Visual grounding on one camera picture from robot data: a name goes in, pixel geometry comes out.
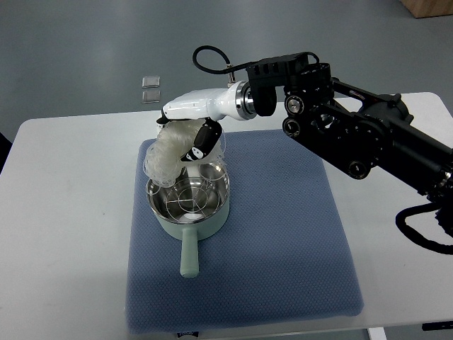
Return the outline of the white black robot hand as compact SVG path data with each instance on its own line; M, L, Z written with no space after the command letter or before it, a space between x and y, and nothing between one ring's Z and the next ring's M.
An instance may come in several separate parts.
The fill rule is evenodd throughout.
M222 134L221 119L250 120L256 116L249 83L238 81L227 89L183 94L163 107L156 122L162 128L173 121L202 121L192 147L180 158L182 162L193 162L206 158L214 149Z

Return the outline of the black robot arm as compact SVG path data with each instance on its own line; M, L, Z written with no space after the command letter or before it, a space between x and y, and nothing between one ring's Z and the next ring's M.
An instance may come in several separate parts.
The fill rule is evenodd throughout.
M418 246L449 255L452 247L426 239L406 222L434 213L452 233L452 148L412 126L400 94L377 95L331 76L312 52L271 57L246 68L256 113L275 112L276 90L285 93L288 137L353 179L378 166L414 188L428 202L396 215L400 232Z

